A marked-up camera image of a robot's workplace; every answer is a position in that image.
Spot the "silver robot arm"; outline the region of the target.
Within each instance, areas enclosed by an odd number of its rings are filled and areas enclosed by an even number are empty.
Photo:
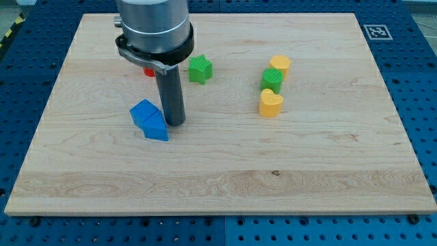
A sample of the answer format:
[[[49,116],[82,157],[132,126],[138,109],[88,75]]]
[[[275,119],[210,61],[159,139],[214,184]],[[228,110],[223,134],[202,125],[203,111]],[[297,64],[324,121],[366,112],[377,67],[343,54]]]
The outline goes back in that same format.
[[[124,36],[136,49],[166,53],[191,32],[187,0],[116,0]]]

